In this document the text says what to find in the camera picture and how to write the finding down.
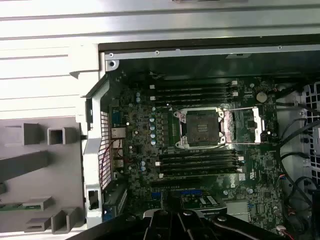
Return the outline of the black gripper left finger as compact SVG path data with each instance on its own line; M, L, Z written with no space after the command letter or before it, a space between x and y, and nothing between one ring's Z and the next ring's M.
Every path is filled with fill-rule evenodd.
M79 234L81 240L169 240L173 225L174 198L167 196L163 208L150 209L145 217L123 213Z

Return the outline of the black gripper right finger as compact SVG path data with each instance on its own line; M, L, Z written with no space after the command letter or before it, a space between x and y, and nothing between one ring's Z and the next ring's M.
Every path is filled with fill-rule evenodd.
M213 218L200 216L195 210L185 209L182 200L174 197L174 213L184 234L190 240L283 240L284 237L228 214Z

